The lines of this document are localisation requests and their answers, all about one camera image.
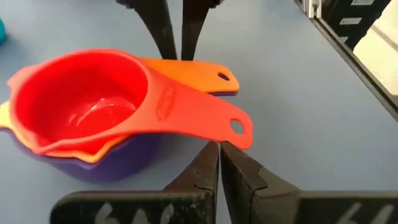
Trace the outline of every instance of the measuring cup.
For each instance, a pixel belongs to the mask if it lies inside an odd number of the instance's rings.
[[[92,150],[110,139],[141,133],[227,140],[242,149],[252,143],[245,112],[121,52],[67,54],[21,70],[8,84],[11,123],[35,154],[95,154]],[[231,121],[238,121],[244,133],[235,133]]]
[[[147,65],[155,68],[158,72],[162,72],[180,83],[200,91],[211,93],[212,95],[235,95],[239,90],[237,79],[231,71],[222,65],[197,61],[159,60],[153,58],[142,59]],[[23,139],[21,134],[12,126],[9,116],[9,102],[7,101],[0,106],[0,127],[12,130],[19,142],[25,147],[30,148],[29,142]],[[46,154],[46,156],[78,158],[84,162],[94,164],[102,159],[113,146],[125,141],[128,137],[129,136],[120,136],[108,141],[93,155],[86,154],[82,151],[53,151]]]

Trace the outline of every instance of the stacked measuring cups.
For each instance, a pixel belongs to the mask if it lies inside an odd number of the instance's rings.
[[[7,84],[0,127],[34,159],[88,182],[140,171],[161,149],[164,133],[241,149],[252,143],[250,117],[214,96],[239,90],[221,65],[92,49],[23,68]],[[234,132],[232,121],[243,133]]]

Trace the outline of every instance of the table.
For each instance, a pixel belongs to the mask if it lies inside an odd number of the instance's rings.
[[[177,48],[182,1],[169,0]],[[113,0],[7,0],[0,100],[23,66],[77,49],[112,47],[160,57],[134,11]],[[293,0],[227,0],[211,10],[197,60],[228,66],[241,91],[226,98],[251,115],[248,154],[306,190],[398,189],[398,124]],[[173,136],[146,170],[111,185],[86,184],[18,151],[0,133],[0,222],[48,223],[52,205],[78,190],[159,190],[206,141]],[[230,223],[220,189],[218,223]]]

